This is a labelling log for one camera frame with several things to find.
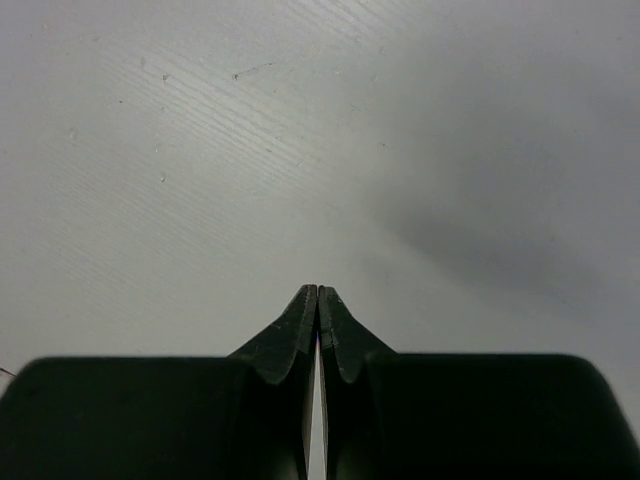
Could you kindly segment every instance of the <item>black jaw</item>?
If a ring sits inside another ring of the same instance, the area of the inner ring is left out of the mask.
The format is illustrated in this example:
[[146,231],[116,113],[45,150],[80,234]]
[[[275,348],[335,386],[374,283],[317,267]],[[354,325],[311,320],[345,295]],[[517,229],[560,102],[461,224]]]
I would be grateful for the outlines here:
[[306,479],[318,343],[329,479],[640,478],[585,360],[395,353],[315,285],[226,358],[30,364],[0,402],[0,478]]

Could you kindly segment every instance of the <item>dark green plastic object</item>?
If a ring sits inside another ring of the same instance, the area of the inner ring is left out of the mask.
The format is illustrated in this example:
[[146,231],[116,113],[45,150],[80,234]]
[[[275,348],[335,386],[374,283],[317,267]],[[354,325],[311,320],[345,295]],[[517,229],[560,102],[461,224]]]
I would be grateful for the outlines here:
[[33,362],[0,401],[0,480],[307,478],[317,344],[327,478],[640,478],[588,362],[398,354],[305,285],[226,358]]

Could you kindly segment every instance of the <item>pointed tip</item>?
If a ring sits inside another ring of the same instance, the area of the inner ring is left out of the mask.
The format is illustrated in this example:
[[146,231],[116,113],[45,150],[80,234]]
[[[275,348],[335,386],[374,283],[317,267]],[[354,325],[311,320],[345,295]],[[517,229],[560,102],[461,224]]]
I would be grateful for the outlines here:
[[351,315],[333,287],[318,289],[318,311],[321,354],[335,357],[344,381],[356,380],[367,356],[395,354]]
[[247,360],[269,384],[282,382],[299,354],[315,353],[317,291],[303,285],[275,321],[229,356]]

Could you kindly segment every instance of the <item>white wood grain surface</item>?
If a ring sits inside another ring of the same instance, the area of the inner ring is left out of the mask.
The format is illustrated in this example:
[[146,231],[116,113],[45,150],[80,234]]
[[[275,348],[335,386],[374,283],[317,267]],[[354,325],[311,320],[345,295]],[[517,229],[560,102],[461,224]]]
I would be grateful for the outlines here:
[[399,350],[583,355],[640,428],[638,2],[0,11],[0,365],[226,354],[317,282]]

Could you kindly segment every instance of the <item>white surface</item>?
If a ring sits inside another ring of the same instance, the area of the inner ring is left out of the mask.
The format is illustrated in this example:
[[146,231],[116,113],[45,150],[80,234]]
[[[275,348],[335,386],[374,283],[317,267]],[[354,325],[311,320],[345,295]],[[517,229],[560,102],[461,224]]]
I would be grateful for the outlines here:
[[640,428],[637,1],[0,8],[0,365],[225,354],[317,282]]

